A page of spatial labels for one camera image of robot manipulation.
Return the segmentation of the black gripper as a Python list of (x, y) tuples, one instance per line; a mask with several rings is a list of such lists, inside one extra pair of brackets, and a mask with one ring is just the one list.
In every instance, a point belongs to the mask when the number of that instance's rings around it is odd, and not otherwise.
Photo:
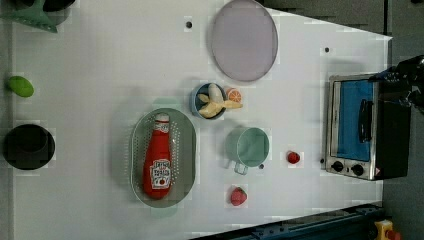
[(415, 107), (423, 113), (423, 69), (423, 56), (418, 55), (372, 75), (369, 81), (379, 84), (380, 100), (402, 107)]

